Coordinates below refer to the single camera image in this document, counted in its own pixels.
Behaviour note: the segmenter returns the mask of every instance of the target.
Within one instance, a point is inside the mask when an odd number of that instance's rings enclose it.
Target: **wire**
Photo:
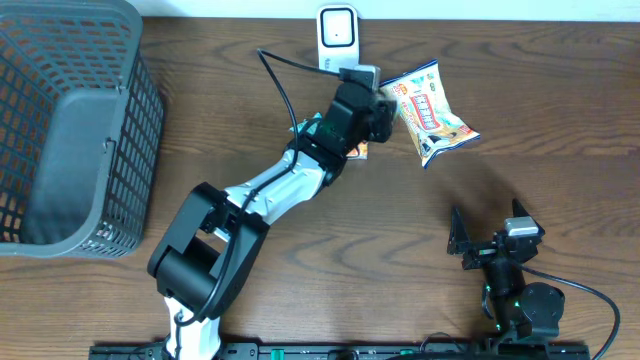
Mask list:
[[[529,274],[533,274],[533,275],[539,276],[539,277],[541,277],[543,279],[552,280],[552,281],[555,281],[555,282],[559,282],[561,284],[573,286],[574,288],[580,289],[582,291],[588,292],[589,294],[592,294],[592,295],[595,295],[595,296],[599,297],[600,299],[604,300],[607,304],[609,304],[609,306],[611,306],[611,309],[613,310],[613,316],[614,316],[613,328],[611,329],[611,333],[609,334],[609,337],[607,338],[607,341],[605,341],[604,345],[602,345],[600,350],[593,357],[593,360],[598,360],[598,359],[602,358],[604,353],[607,352],[607,350],[609,350],[609,347],[611,347],[611,344],[613,344],[613,342],[615,341],[616,336],[618,336],[618,330],[620,328],[620,310],[618,309],[618,305],[616,305],[616,303],[613,302],[613,300],[611,300],[607,295],[601,293],[600,291],[598,291],[596,289],[590,288],[590,287],[588,287],[586,285],[582,285],[580,283],[577,283],[577,282],[574,282],[574,281],[571,281],[571,280],[563,279],[561,277],[549,275],[547,273],[543,273],[541,271],[531,269],[529,267],[526,267],[526,266],[520,264],[519,262],[517,262],[514,259],[510,258],[509,256],[507,256],[507,259],[509,260],[509,263],[511,263],[511,265],[517,267],[518,269],[520,269],[522,271],[526,271]]]
[[[446,332],[442,332],[442,331],[438,331],[438,332],[435,332],[435,333],[427,336],[427,338],[424,339],[422,344],[420,344],[420,352],[421,353],[425,352],[427,350],[426,346],[429,343],[429,340],[431,340],[432,337],[438,336],[438,335],[442,335],[442,336],[448,337],[451,340],[451,342],[453,343],[453,345],[455,345],[458,348],[458,350],[460,350],[460,352],[464,352],[464,350],[462,349],[462,346],[460,346],[451,335],[447,334]]]
[[[336,74],[336,73],[333,73],[333,72],[330,72],[330,71],[325,71],[325,70],[322,70],[322,69],[318,69],[318,68],[315,68],[315,67],[312,67],[312,66],[299,64],[299,63],[296,63],[294,61],[285,59],[285,58],[283,58],[281,56],[272,54],[272,53],[270,53],[270,52],[268,52],[266,50],[263,50],[263,49],[257,49],[257,54],[258,54],[258,58],[260,59],[260,61],[264,65],[265,69],[267,70],[267,73],[269,73],[269,76],[271,77],[271,80],[273,80],[273,83],[276,85],[276,88],[278,89],[278,92],[280,92],[280,96],[282,96],[282,100],[284,101],[284,104],[287,107],[287,112],[289,113],[289,117],[291,118],[291,125],[293,126],[293,142],[294,142],[293,159],[292,159],[291,163],[284,170],[280,171],[276,175],[274,175],[271,178],[267,179],[265,182],[263,182],[262,184],[258,185],[257,187],[255,187],[253,190],[251,190],[249,192],[249,194],[247,195],[247,198],[244,200],[244,202],[242,203],[242,206],[240,207],[240,211],[238,213],[238,217],[236,218],[235,229],[233,229],[233,231],[231,233],[231,237],[229,238],[229,242],[228,242],[227,247],[225,249],[225,256],[222,259],[222,265],[220,267],[220,274],[218,275],[218,280],[216,281],[215,285],[213,286],[213,289],[211,289],[211,292],[207,296],[207,300],[204,302],[202,307],[200,307],[200,309],[189,320],[182,321],[181,319],[178,319],[178,316],[176,314],[176,317],[174,317],[174,322],[176,323],[176,327],[177,328],[180,328],[180,327],[183,327],[183,326],[189,326],[189,325],[193,324],[194,322],[196,322],[198,319],[200,319],[203,316],[205,316],[206,312],[209,310],[209,307],[213,303],[213,299],[215,298],[216,294],[218,293],[218,290],[220,289],[220,286],[224,282],[224,277],[227,274],[227,270],[229,269],[229,263],[231,262],[231,254],[233,253],[233,249],[235,247],[235,244],[236,244],[236,241],[237,241],[237,238],[238,238],[238,232],[239,232],[239,230],[241,228],[242,221],[244,220],[244,214],[245,214],[245,211],[246,211],[247,207],[249,206],[249,204],[251,203],[253,198],[260,191],[262,191],[264,188],[269,186],[271,183],[273,183],[274,181],[276,181],[277,179],[279,179],[280,177],[282,177],[283,175],[285,175],[286,173],[291,171],[295,167],[296,163],[298,162],[298,152],[299,152],[299,147],[298,147],[298,135],[299,135],[299,133],[298,133],[298,121],[296,120],[296,115],[295,115],[295,113],[293,111],[293,106],[291,106],[291,102],[289,101],[289,97],[287,96],[287,93],[284,91],[284,88],[280,84],[280,81],[278,81],[278,78],[276,77],[276,75],[274,74],[273,70],[271,69],[271,66],[267,62],[267,59],[265,59],[265,56],[271,57],[271,58],[276,59],[278,61],[281,61],[281,62],[283,62],[285,64],[297,67],[299,69],[308,70],[308,71],[312,71],[312,72],[317,72],[317,73],[325,74],[325,75],[333,75],[333,76],[338,77],[338,74]]]
[[[281,56],[273,54],[273,53],[271,53],[271,52],[269,52],[267,50],[264,50],[264,49],[258,49],[258,54],[266,55],[266,56],[268,56],[270,58],[273,58],[273,59],[276,59],[278,61],[281,61],[281,62],[283,62],[283,63],[285,63],[287,65],[291,65],[293,67],[297,67],[298,69],[307,70],[307,71],[311,71],[311,72],[315,72],[315,73],[323,74],[323,75],[331,75],[331,76],[335,76],[335,77],[340,77],[340,74],[338,74],[338,73],[334,73],[332,71],[327,71],[327,70],[322,70],[322,69],[319,69],[319,68],[313,67],[313,66],[303,65],[303,64],[291,61],[289,59],[285,59],[285,58],[283,58]]]

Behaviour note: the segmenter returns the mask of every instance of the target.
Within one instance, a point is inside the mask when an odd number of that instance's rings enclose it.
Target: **white device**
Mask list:
[[[318,10],[318,67],[332,72],[354,69],[360,61],[358,14],[350,5],[327,5]]]

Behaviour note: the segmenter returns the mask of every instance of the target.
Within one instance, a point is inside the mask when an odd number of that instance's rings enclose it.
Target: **snack bag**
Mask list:
[[[396,116],[407,124],[425,169],[438,154],[480,138],[480,134],[451,112],[437,60],[383,81],[380,89],[398,102]]]

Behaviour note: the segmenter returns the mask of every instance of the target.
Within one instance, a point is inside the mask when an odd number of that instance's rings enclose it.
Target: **gray plastic basket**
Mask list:
[[[141,32],[121,0],[0,1],[0,255],[138,246],[164,122]]]

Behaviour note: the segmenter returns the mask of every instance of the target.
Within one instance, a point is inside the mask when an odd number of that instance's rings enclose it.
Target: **wooden table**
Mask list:
[[[609,358],[640,357],[640,25],[366,20],[360,31],[361,62],[383,77],[437,57],[454,113],[482,140],[424,171],[398,124],[273,226],[223,333],[420,341],[491,330],[481,271],[446,255],[449,211],[460,205],[472,236],[488,238],[517,196],[547,230],[529,264],[611,296],[623,323]],[[315,33],[311,20],[145,21],[142,51],[169,98],[145,241],[118,261],[2,259],[0,359],[86,359],[94,343],[166,335],[149,255],[196,184],[237,184],[280,157],[289,119],[255,49],[315,64]],[[274,66],[300,118],[327,109],[334,79]],[[611,310],[561,288],[561,338],[595,353]]]

